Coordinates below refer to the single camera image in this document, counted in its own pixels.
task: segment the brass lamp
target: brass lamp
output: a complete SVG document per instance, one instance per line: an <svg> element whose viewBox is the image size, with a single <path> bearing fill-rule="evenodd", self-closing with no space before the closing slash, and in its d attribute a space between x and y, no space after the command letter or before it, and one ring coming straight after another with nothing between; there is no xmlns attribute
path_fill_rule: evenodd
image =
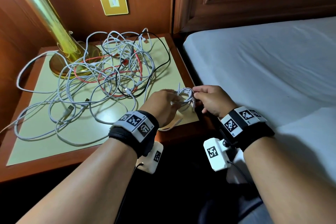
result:
<svg viewBox="0 0 336 224"><path fill-rule="evenodd" d="M79 44L75 41L72 36L69 34L67 30L65 30L64 26L61 23L61 20L51 5L49 0L26 0L30 7L34 10L38 18L47 28L47 30L51 33L53 38L57 42L57 46L59 48L59 53L63 55L68 63L73 63L76 60L82 58L84 56L84 49L86 48L86 44ZM86 59L97 57L96 59L88 60L87 63L92 63L99 61L102 56L102 52L96 46L89 45L86 54ZM57 54L54 54L49 62L49 67L53 74L59 76L62 69L66 66L66 63L62 57ZM68 69L65 69L62 78L66 76L69 72ZM77 66L76 73L78 75L87 75L89 74L89 70L85 66Z"/></svg>

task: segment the wristband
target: wristband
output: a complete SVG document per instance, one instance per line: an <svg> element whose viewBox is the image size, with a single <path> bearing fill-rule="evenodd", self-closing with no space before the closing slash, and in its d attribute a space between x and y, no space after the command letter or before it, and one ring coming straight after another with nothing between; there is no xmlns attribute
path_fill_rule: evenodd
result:
<svg viewBox="0 0 336 224"><path fill-rule="evenodd" d="M265 136L274 136L266 119L245 106L230 111L222 120L224 133L231 146L245 151L254 141Z"/></svg>
<svg viewBox="0 0 336 224"><path fill-rule="evenodd" d="M146 157L153 148L158 128L158 121L150 113L130 111L112 125L108 136L132 147L138 158Z"/></svg>

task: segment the person's right hand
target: person's right hand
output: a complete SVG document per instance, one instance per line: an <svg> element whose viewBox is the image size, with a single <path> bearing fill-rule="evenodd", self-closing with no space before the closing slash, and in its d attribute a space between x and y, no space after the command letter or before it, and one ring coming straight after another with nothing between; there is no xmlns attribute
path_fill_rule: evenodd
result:
<svg viewBox="0 0 336 224"><path fill-rule="evenodd" d="M231 110L238 107L220 86L202 85L195 86L192 90L195 99L201 100L204 105L202 113L210 112L222 119Z"/></svg>

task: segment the person's left hand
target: person's left hand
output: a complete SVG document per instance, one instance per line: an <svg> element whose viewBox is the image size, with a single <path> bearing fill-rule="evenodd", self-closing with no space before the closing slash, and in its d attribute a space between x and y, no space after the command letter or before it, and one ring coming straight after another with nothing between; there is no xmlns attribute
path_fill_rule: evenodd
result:
<svg viewBox="0 0 336 224"><path fill-rule="evenodd" d="M151 94L139 110L153 115L162 128L174 119L177 110L181 108L180 104L170 102L178 101L181 101L181 97L175 95L174 90L160 90Z"/></svg>

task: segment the white bed sheet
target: white bed sheet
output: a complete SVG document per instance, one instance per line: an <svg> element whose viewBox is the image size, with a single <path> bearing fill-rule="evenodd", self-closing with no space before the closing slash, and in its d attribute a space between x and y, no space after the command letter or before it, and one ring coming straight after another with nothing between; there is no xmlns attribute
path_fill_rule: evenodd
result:
<svg viewBox="0 0 336 224"><path fill-rule="evenodd" d="M259 110L336 183L336 17L201 31L183 47L203 84Z"/></svg>

